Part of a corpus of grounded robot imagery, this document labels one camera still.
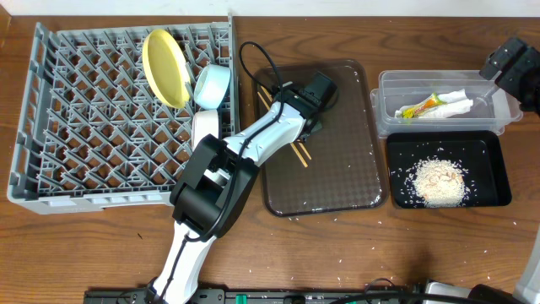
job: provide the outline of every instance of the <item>plastic dish rack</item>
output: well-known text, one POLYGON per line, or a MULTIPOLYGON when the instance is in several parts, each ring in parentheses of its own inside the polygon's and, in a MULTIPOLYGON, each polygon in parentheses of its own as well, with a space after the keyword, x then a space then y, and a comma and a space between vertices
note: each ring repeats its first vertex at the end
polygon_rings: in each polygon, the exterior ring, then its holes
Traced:
POLYGON ((238 131, 235 36, 229 22, 64 30, 35 28, 8 198, 38 214, 168 204, 192 154, 199 110, 162 105, 144 76, 144 38, 168 30, 184 55, 193 97, 209 63, 229 67, 222 137, 238 131))

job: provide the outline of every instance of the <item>rice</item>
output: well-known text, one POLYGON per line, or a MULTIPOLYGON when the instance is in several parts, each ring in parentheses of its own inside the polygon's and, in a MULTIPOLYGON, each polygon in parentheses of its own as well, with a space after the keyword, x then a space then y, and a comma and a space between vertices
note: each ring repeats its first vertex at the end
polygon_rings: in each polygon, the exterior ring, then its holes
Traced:
POLYGON ((424 199, 428 208, 456 207, 466 196, 461 165, 449 160, 421 160, 414 167, 415 174, 409 175, 414 191, 424 199))

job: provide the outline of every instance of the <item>table surface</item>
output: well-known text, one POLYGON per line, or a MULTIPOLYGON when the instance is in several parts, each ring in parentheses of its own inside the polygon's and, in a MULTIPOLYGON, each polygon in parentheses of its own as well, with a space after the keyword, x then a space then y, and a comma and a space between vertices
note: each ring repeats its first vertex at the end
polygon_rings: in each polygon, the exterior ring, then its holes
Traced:
MULTIPOLYGON (((36 22, 49 30, 185 24, 224 17, 14 17, 0 50, 0 193, 6 193, 36 22)), ((479 69, 518 35, 540 46, 540 19, 236 18, 237 41, 257 41, 279 64, 352 58, 370 89, 389 69, 479 69)), ((246 52, 252 70, 267 66, 246 52)), ((251 82, 240 72, 242 126, 254 121, 251 82)), ((507 207, 381 208, 279 219, 262 204, 260 179, 200 281, 241 289, 357 290, 375 278, 434 280, 513 291, 540 223, 540 119, 526 114, 500 136, 513 201, 507 207)), ((80 303, 91 288, 145 285, 173 237, 170 207, 37 215, 0 202, 0 302, 80 303)))

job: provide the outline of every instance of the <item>yellow plate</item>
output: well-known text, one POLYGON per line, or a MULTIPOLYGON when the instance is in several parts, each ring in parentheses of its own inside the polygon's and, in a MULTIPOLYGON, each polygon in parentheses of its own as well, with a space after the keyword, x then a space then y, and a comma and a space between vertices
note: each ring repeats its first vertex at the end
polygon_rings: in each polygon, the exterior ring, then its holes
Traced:
POLYGON ((143 68, 150 88, 161 102, 178 109, 186 105, 186 83, 190 83, 186 59, 166 30, 153 30, 144 40, 143 68))

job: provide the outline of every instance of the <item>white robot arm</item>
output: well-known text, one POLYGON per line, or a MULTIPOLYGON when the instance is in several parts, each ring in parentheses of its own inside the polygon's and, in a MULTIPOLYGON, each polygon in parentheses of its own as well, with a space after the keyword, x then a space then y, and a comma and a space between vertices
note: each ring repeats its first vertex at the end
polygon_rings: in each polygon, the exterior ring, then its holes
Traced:
MULTIPOLYGON (((224 141, 227 143, 227 149, 238 153, 243 141, 262 125, 271 121, 278 113, 280 106, 279 102, 274 102, 270 111, 264 117, 243 132, 225 138, 224 141)), ((300 136, 304 124, 305 119, 300 113, 292 106, 285 104, 279 121, 258 134, 251 143, 248 144, 242 156, 253 160, 256 166, 260 166, 279 148, 294 142, 300 136)), ((195 293, 199 271, 203 266, 204 259, 206 258, 210 246, 216 240, 216 236, 212 236, 205 242, 185 242, 185 235, 192 238, 199 237, 199 234, 192 230, 186 223, 179 223, 176 221, 175 236, 169 251, 169 256, 165 262, 165 267, 161 272, 161 275, 153 284, 156 296, 160 297, 167 285, 167 280, 170 277, 170 272, 173 270, 173 265, 175 263, 179 265, 178 268, 175 268, 175 272, 172 276, 174 279, 170 282, 164 296, 164 300, 169 304, 183 304, 195 293), (178 261, 176 262, 177 253, 180 251, 182 243, 185 247, 183 248, 183 253, 178 257, 178 261)))
POLYGON ((149 302, 183 304, 191 298, 210 246, 240 216, 260 165, 320 127, 318 114, 336 90, 327 76, 317 73, 305 88, 282 90, 283 100, 273 102, 246 130, 224 140, 208 135, 198 143, 170 194, 175 237, 165 267, 149 289, 149 302))

